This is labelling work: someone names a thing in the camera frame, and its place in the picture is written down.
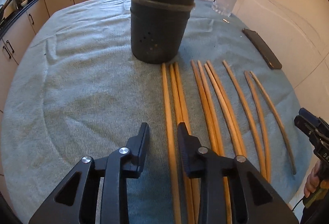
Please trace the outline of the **person's right hand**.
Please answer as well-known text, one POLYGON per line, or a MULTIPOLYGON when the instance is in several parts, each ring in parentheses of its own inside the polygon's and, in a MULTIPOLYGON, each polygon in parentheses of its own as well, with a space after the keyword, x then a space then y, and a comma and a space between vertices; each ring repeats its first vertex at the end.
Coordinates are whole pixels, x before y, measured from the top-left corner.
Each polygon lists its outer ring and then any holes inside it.
POLYGON ((321 168, 321 164, 322 162, 318 160, 307 177, 303 191, 305 198, 308 198, 311 193, 314 193, 316 188, 319 186, 320 179, 317 174, 321 168))

